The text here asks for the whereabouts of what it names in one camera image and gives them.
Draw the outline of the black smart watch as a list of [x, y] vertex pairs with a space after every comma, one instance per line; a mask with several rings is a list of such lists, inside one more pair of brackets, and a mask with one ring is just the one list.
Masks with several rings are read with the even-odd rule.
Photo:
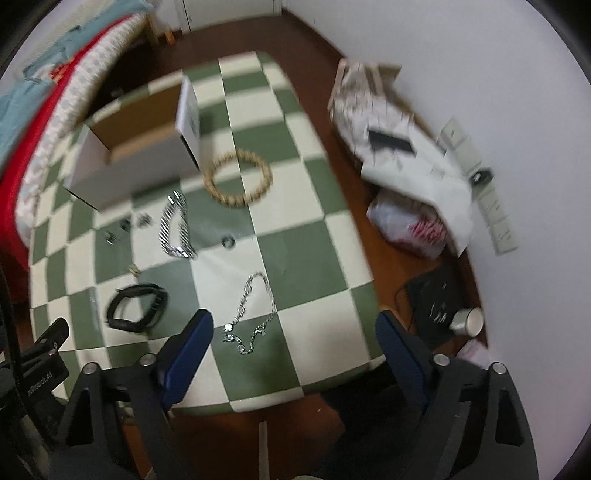
[[119, 289], [106, 307], [106, 324], [114, 330], [143, 333], [159, 322], [168, 293], [152, 283]]

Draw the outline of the white cardboard box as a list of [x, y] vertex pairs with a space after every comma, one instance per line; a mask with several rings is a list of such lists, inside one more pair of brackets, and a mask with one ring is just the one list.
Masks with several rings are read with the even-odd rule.
[[179, 74], [81, 129], [63, 186], [95, 210], [208, 169], [197, 95]]

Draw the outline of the black laptop bag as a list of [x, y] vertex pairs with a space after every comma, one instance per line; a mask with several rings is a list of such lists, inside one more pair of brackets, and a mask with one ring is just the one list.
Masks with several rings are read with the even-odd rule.
[[441, 265], [408, 281], [402, 290], [411, 308], [411, 324], [431, 350], [455, 337], [450, 328], [454, 316], [470, 306], [458, 267]]

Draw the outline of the white mug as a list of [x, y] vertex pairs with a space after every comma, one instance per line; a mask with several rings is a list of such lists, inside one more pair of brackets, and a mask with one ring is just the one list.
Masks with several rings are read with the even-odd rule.
[[453, 317], [450, 330], [457, 336], [477, 337], [484, 327], [484, 312], [480, 308], [459, 310]]

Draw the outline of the red blanket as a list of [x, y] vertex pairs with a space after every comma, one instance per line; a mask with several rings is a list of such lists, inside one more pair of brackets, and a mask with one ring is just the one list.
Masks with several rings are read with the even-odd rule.
[[40, 142], [58, 100], [70, 81], [75, 68], [86, 53], [112, 28], [129, 18], [128, 15], [107, 24], [79, 50], [68, 62], [51, 70], [47, 87], [37, 106], [20, 107], [20, 113], [33, 113], [23, 127], [9, 136], [13, 144], [8, 153], [1, 157], [1, 263], [15, 264], [15, 269], [27, 271], [28, 248], [21, 240], [16, 228], [16, 204], [22, 180], [33, 153]]

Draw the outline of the white red plastic bag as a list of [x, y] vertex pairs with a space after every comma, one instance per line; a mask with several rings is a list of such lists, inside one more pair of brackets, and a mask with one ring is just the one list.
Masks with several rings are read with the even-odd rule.
[[370, 203], [367, 217], [394, 246], [431, 260], [447, 245], [447, 229], [431, 207], [382, 189]]

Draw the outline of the green white checkered tablecloth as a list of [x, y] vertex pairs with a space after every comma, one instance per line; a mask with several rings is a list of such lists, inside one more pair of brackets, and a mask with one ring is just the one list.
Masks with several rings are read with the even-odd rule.
[[[177, 410], [252, 411], [342, 383], [382, 363], [379, 302], [353, 216], [322, 142], [272, 57], [249, 52], [175, 72], [200, 107], [202, 152], [244, 149], [270, 164], [262, 200], [230, 209], [199, 176], [175, 179], [102, 212], [63, 183], [78, 135], [56, 148], [39, 197], [30, 250], [34, 334], [64, 318], [69, 371], [126, 366], [156, 352], [198, 309], [211, 312], [211, 346]], [[143, 333], [111, 329], [119, 289], [168, 293]]]

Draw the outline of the black charger plug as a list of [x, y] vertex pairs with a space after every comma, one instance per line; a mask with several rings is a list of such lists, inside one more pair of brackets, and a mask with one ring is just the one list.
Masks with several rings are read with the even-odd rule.
[[494, 179], [494, 173], [490, 168], [482, 168], [477, 170], [470, 176], [470, 184], [473, 188], [486, 186]]

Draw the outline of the white patterned tote bag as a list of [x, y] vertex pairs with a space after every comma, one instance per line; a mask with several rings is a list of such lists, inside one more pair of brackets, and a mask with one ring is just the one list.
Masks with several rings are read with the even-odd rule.
[[388, 242], [435, 259], [461, 255], [473, 231], [473, 192], [457, 163], [394, 93], [398, 65], [339, 60], [329, 118], [363, 180], [377, 187], [367, 218]]

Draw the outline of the black smartphone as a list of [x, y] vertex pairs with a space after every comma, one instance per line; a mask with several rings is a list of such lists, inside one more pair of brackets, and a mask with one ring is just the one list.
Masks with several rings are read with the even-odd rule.
[[390, 149], [393, 151], [402, 151], [411, 155], [416, 154], [412, 143], [400, 136], [389, 135], [377, 130], [369, 129], [368, 136], [370, 145], [374, 150]]

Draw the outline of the patterned mattress sheet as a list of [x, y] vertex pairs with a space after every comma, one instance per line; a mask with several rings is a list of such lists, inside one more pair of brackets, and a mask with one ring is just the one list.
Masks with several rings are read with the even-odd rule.
[[146, 13], [128, 16], [105, 34], [77, 65], [29, 162], [15, 211], [17, 232], [26, 247], [30, 245], [42, 183], [58, 143], [85, 115], [106, 74], [147, 23]]

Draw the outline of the teal quilt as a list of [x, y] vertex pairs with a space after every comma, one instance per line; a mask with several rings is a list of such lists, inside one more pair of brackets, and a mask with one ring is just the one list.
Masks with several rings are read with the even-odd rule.
[[82, 25], [65, 32], [45, 52], [23, 70], [23, 77], [1, 91], [1, 165], [11, 155], [24, 131], [55, 88], [50, 78], [55, 67], [66, 65], [97, 35], [122, 18], [135, 13], [148, 13], [153, 6], [147, 1], [114, 1]]

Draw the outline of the wall socket strip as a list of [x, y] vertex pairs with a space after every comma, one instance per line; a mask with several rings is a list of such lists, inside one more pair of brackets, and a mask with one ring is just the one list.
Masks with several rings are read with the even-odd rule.
[[495, 173], [457, 118], [452, 117], [444, 125], [438, 144], [457, 162], [472, 187], [473, 200], [478, 205], [496, 254], [517, 250], [519, 240], [497, 191]]

